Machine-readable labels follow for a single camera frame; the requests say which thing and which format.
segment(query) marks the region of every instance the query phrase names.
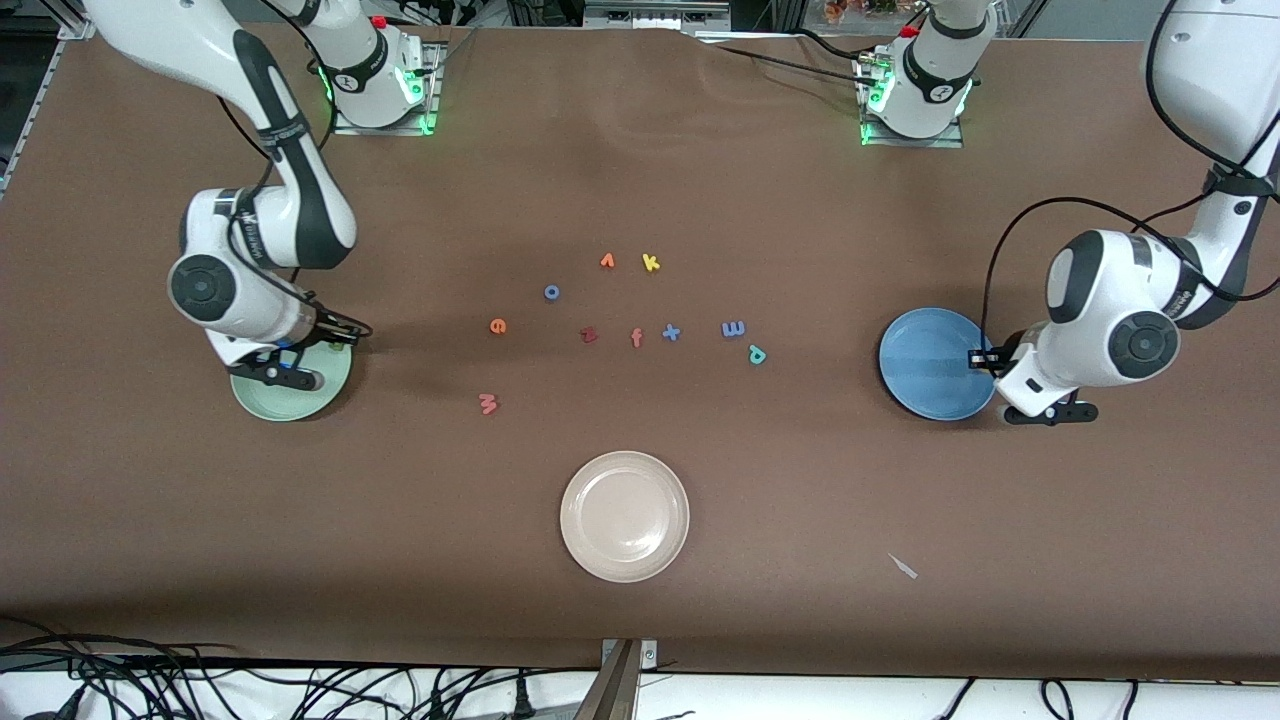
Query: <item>brown table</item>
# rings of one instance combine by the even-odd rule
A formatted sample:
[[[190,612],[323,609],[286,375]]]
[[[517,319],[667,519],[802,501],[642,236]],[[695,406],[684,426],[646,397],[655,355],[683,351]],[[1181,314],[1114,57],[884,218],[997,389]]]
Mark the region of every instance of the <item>brown table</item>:
[[[301,45],[259,31],[323,124]],[[0,204],[0,610],[265,656],[590,665],[649,635],[692,670],[1280,676],[1275,302],[1088,391],[1087,427],[920,420],[876,370],[899,313],[977,316],[1020,208],[1197,191],[1138,56],[996,42],[966,147],[919,151],[861,147],[838,81],[681,35],[483,31],[434,137],[326,149],[361,241],[301,282],[378,332],[334,407],[274,425],[164,291],[189,197],[259,158],[209,95],[72,45]],[[992,334],[1043,316],[1048,260],[1092,227],[1119,225],[1025,223]],[[719,337],[737,319],[764,365]],[[617,448],[666,460],[692,507],[636,585],[582,571],[557,525],[570,475]]]

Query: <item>green plate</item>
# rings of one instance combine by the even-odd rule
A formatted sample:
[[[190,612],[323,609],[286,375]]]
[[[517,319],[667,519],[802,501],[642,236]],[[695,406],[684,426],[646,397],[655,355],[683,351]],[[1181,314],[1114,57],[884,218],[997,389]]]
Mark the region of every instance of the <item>green plate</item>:
[[[288,357],[291,352],[285,351]],[[283,386],[265,386],[257,380],[230,375],[232,392],[244,410],[273,423],[301,420],[324,410],[342,392],[351,374],[351,346],[334,350],[329,343],[314,345],[302,355],[302,369],[319,373],[324,378],[320,389],[294,389]]]

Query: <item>plate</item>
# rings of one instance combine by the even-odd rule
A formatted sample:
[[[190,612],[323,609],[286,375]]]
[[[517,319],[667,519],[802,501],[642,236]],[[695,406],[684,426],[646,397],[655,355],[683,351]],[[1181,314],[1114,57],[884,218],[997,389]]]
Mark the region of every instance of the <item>plate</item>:
[[[689,497],[662,460],[607,452],[582,465],[564,489],[561,536],[584,570],[611,583],[662,573],[689,534]]]
[[[881,338],[884,386],[904,407],[929,420],[975,415],[996,393],[989,373],[969,368],[979,334],[973,320],[943,307],[904,313]]]
[[[324,410],[342,392],[351,374],[351,346],[334,350],[329,343],[312,345],[302,354],[302,368],[319,373],[324,382],[320,389],[294,389],[284,386],[265,386],[257,380],[230,375],[232,392],[244,410],[273,423],[301,420]]]

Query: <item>white floor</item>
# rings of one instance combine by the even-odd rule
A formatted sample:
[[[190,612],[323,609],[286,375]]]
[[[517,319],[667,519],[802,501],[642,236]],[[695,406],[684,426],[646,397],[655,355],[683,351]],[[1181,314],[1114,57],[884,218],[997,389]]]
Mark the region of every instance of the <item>white floor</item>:
[[[269,670],[276,678],[305,680],[306,670]],[[360,688],[385,674],[371,670],[343,684]],[[462,671],[448,671],[458,676]],[[221,671],[212,671],[219,675]],[[498,678],[507,671],[495,671]],[[415,670],[419,700],[429,693],[435,670]],[[529,696],[535,707],[576,703],[586,693],[593,674],[566,673],[529,678]],[[282,687],[236,673],[216,680],[227,701],[243,720],[288,719],[305,688]],[[636,720],[660,720],[694,711],[690,720],[742,720],[769,717],[786,720],[933,720],[942,715],[963,680],[902,678],[799,678],[763,675],[645,675],[641,680]],[[41,711],[58,710],[79,687],[64,673],[23,671],[0,675],[0,720],[22,720]],[[230,715],[209,691],[206,683],[193,683],[209,720],[230,720]],[[1129,692],[1126,683],[1068,682],[1076,720],[1119,720]],[[979,680],[965,697],[956,720],[1046,719],[1052,716],[1039,698],[1034,680]],[[410,705],[415,697],[406,675],[398,675],[370,694]],[[141,714],[140,696],[120,689],[119,697]],[[1051,693],[1056,701],[1056,693]],[[306,716],[323,717],[344,698],[326,697]],[[515,684],[477,691],[457,714],[465,717],[497,717],[509,712]],[[1061,705],[1059,712],[1066,715]],[[84,696],[78,720],[110,720],[108,703],[92,693]],[[340,712],[344,720],[385,720],[380,706],[365,703]],[[1144,683],[1138,692],[1132,720],[1275,720],[1280,719],[1280,688],[1219,684]]]

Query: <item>blue plate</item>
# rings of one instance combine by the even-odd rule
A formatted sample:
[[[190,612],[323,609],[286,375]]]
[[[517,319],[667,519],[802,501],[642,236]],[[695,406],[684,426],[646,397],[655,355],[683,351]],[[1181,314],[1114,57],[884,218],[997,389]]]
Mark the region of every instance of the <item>blue plate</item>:
[[[996,393],[989,373],[969,369],[969,351],[977,347],[978,325],[969,318],[942,307],[911,310],[881,338],[881,377],[911,413],[931,420],[964,420]]]

